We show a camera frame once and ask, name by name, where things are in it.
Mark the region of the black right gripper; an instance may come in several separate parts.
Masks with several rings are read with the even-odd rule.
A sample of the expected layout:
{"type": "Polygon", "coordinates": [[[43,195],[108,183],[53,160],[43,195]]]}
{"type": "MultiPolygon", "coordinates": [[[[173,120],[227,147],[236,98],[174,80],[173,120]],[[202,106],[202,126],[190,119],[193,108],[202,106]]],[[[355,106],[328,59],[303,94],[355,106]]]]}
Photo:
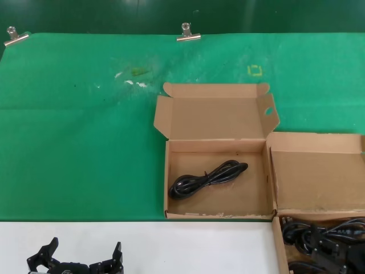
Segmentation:
{"type": "Polygon", "coordinates": [[[325,270],[339,270],[343,273],[364,273],[364,247],[340,247],[321,234],[317,226],[310,226],[313,248],[312,260],[325,270]]]}

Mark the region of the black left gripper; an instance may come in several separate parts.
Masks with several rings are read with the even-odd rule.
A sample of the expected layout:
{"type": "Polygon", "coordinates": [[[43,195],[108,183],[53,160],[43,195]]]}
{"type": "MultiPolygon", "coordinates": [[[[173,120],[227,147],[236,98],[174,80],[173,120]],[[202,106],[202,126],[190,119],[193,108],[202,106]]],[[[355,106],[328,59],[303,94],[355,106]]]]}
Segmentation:
{"type": "Polygon", "coordinates": [[[89,266],[81,263],[60,263],[53,258],[59,240],[54,237],[50,244],[44,245],[40,248],[38,253],[32,255],[27,259],[27,264],[30,272],[37,272],[37,267],[42,265],[47,268],[46,273],[51,274],[123,274],[123,253],[121,251],[121,242],[117,242],[117,245],[112,254],[112,259],[91,264],[89,266]]]}

